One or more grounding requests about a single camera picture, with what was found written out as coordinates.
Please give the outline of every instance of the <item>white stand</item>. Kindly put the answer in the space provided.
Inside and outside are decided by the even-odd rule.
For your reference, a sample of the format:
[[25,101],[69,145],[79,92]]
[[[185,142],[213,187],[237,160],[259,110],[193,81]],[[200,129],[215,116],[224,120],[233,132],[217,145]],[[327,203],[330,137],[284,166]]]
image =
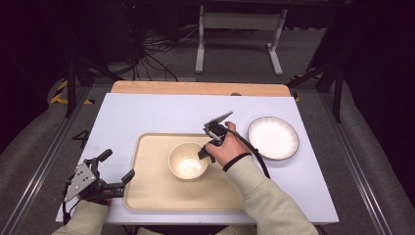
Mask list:
[[195,72],[202,73],[204,70],[205,28],[236,28],[275,31],[274,40],[272,43],[267,44],[267,48],[275,74],[282,75],[283,71],[275,49],[277,47],[278,40],[280,39],[286,15],[287,10],[283,10],[280,15],[205,13],[204,6],[201,6],[199,16],[199,46]]

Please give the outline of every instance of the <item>forearm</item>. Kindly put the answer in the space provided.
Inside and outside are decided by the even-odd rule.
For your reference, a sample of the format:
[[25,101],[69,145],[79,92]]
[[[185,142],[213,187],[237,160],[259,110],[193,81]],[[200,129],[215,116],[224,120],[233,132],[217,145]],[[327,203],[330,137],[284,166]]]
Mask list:
[[68,224],[57,230],[54,235],[101,234],[107,209],[107,206],[81,201]]
[[251,156],[233,164],[226,174],[244,197],[246,213],[257,223],[260,234],[318,234],[297,203],[266,178]]

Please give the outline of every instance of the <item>person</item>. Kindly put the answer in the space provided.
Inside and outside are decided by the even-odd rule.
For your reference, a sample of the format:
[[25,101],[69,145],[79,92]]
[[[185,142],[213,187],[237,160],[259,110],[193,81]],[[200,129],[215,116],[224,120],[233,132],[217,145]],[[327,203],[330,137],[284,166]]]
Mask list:
[[[227,121],[225,125],[236,131],[235,123]],[[221,146],[206,144],[206,149],[237,185],[243,195],[245,212],[256,221],[256,226],[228,226],[217,234],[318,235],[297,203],[254,164],[250,149],[238,137],[228,132]],[[101,234],[107,209],[104,205],[81,201],[69,223],[54,234]],[[160,233],[140,229],[138,234]]]

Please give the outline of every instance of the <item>bowl rim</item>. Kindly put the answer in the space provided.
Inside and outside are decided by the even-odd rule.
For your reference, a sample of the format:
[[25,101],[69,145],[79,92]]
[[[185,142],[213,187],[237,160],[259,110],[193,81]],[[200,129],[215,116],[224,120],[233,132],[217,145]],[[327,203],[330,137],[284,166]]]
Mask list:
[[172,166],[170,164],[171,156],[172,156],[173,152],[178,147],[183,146],[183,145],[187,145],[187,144],[194,144],[194,145],[198,145],[201,149],[203,148],[203,146],[201,144],[196,143],[196,142],[183,142],[181,144],[178,144],[170,151],[170,154],[168,155],[167,163],[168,163],[168,168],[170,169],[170,172],[174,176],[176,176],[177,178],[179,178],[180,180],[183,180],[183,181],[194,181],[194,180],[197,180],[198,178],[200,178],[207,171],[207,169],[208,169],[208,159],[199,160],[200,163],[203,163],[203,164],[201,164],[202,165],[202,170],[200,170],[197,174],[195,174],[194,176],[191,176],[191,177],[182,177],[182,176],[177,175],[176,172],[174,172],[174,170],[172,169]]

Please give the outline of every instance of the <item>black strap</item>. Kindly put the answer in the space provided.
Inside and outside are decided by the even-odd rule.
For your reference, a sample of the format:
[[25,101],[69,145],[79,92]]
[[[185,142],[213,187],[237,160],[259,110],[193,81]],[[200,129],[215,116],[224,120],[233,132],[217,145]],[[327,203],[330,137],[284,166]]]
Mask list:
[[242,155],[238,155],[238,157],[236,157],[235,159],[231,160],[229,163],[227,163],[224,167],[223,167],[223,171],[228,171],[228,169],[235,164],[237,161],[239,161],[240,159],[242,159],[243,157],[249,156],[251,153],[244,153]]

